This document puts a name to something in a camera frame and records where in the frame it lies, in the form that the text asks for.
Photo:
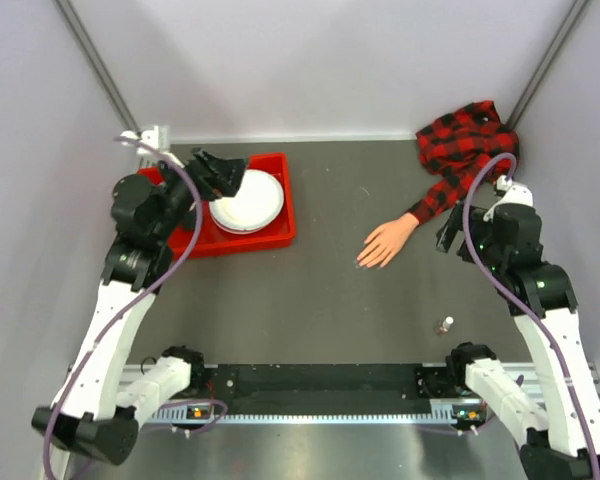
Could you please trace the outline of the nail polish bottle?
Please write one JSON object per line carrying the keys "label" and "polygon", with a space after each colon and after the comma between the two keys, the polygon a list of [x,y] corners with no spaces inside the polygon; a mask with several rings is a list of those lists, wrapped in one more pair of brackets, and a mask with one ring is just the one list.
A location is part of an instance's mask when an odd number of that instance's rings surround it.
{"label": "nail polish bottle", "polygon": [[436,325],[435,331],[438,335],[445,335],[450,331],[453,324],[454,318],[447,316]]}

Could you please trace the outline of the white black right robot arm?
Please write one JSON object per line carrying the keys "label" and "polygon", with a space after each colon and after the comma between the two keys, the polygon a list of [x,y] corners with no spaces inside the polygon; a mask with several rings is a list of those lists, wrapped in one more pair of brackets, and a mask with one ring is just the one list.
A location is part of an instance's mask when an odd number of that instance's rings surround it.
{"label": "white black right robot arm", "polygon": [[436,248],[476,265],[507,302],[540,385],[536,401],[485,345],[465,342],[446,358],[447,384],[480,397],[511,435],[529,479],[600,479],[600,396],[582,346],[566,271],[543,258],[542,221],[520,187],[489,209],[457,203]]}

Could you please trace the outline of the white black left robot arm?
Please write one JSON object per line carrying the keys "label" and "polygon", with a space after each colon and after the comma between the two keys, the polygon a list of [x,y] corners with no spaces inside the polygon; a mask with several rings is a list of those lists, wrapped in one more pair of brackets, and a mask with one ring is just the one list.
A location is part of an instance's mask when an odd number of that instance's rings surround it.
{"label": "white black left robot arm", "polygon": [[202,149],[185,162],[171,154],[157,157],[160,183],[134,173],[112,190],[116,237],[105,257],[88,332],[62,389],[31,420],[45,446],[111,465],[129,457],[141,427],[172,397],[196,396],[206,387],[202,354],[183,346],[167,348],[125,389],[119,384],[139,326],[162,284],[184,261],[174,256],[169,238],[193,216],[194,232],[185,248],[191,252],[204,204],[235,196],[249,166],[246,158],[223,159]]}

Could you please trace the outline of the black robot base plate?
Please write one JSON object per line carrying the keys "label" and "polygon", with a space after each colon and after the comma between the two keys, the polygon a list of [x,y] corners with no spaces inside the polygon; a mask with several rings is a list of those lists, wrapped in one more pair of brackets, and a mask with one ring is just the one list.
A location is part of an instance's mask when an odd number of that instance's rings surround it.
{"label": "black robot base plate", "polygon": [[406,412],[454,394],[445,368],[421,364],[221,364],[207,382],[240,413]]}

